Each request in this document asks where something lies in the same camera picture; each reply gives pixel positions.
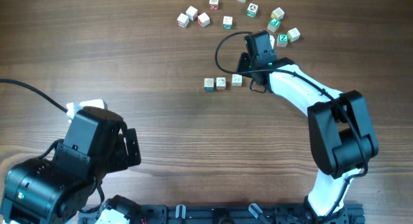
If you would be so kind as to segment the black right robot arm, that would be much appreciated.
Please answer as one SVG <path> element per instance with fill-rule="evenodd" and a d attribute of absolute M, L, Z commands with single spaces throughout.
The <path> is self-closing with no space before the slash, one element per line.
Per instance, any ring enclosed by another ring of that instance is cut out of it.
<path fill-rule="evenodd" d="M 302 72 L 290 59 L 278 59 L 267 31 L 243 32 L 247 51 L 236 73 L 251 78 L 265 91 L 291 102 L 308 118 L 310 150 L 318 173 L 302 205 L 279 205 L 268 219 L 256 204 L 250 213 L 263 223 L 356 223 L 363 219 L 360 205 L 343 200 L 356 178 L 368 173 L 368 162 L 378 154 L 378 141 L 364 97 L 343 93 Z"/>

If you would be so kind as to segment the red number six block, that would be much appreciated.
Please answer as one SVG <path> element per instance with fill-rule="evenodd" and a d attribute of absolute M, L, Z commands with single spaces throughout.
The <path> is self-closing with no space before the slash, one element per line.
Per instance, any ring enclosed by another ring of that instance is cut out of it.
<path fill-rule="evenodd" d="M 216 78 L 216 89 L 217 90 L 225 90 L 227 87 L 227 81 L 225 77 L 217 77 Z"/>

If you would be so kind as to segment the blue number wooden block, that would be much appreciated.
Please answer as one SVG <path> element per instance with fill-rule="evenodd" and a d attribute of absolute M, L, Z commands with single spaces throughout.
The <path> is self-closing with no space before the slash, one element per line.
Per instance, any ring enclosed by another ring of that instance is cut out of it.
<path fill-rule="evenodd" d="M 205 78 L 204 79 L 204 89 L 207 92 L 215 90 L 214 78 Z"/>

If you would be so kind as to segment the wooden block number one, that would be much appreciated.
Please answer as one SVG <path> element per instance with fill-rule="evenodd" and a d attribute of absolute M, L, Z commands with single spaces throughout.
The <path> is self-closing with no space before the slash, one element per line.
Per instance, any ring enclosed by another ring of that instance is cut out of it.
<path fill-rule="evenodd" d="M 241 87 L 243 83 L 243 76 L 239 74 L 232 75 L 232 86 L 233 87 Z"/>

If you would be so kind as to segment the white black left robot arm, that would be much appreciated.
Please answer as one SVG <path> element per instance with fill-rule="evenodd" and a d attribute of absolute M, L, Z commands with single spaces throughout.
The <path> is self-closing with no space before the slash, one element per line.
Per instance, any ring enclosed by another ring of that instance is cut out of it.
<path fill-rule="evenodd" d="M 5 177 L 1 215 L 5 223 L 66 223 L 101 194 L 103 178 L 141 163 L 136 130 L 109 110 L 84 107 L 64 139 L 44 154 L 13 166 Z"/>

